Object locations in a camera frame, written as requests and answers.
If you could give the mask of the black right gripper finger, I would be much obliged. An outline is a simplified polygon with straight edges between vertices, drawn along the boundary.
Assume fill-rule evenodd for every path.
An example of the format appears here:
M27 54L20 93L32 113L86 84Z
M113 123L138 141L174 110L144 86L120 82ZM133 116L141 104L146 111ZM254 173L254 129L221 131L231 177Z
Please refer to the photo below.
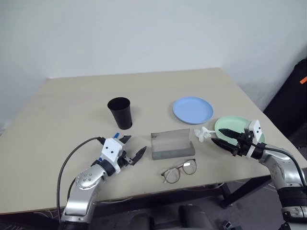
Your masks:
M225 135L225 136L227 136L229 138L238 138L240 136L240 133L238 133L236 131L233 131L231 129L228 129L228 128L221 128L221 129L219 129L219 131L223 135Z
M236 146L228 143L227 141L220 138L211 138L212 142L224 150L236 154Z

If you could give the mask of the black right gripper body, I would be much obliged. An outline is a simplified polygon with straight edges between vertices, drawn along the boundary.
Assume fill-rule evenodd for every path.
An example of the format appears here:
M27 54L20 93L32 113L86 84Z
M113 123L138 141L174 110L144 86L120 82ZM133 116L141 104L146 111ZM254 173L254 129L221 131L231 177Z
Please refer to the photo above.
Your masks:
M244 133L232 131L232 138L237 140L237 148L232 155L247 156L252 143L252 132L245 129Z

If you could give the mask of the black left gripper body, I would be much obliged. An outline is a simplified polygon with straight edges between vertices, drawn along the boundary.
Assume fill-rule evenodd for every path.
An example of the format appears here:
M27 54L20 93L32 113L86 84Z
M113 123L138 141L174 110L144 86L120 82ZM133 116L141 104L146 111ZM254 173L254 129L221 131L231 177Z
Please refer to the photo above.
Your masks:
M133 160L127 157L126 151L122 151L121 156L118 158L119 167L124 167L128 165L133 165Z

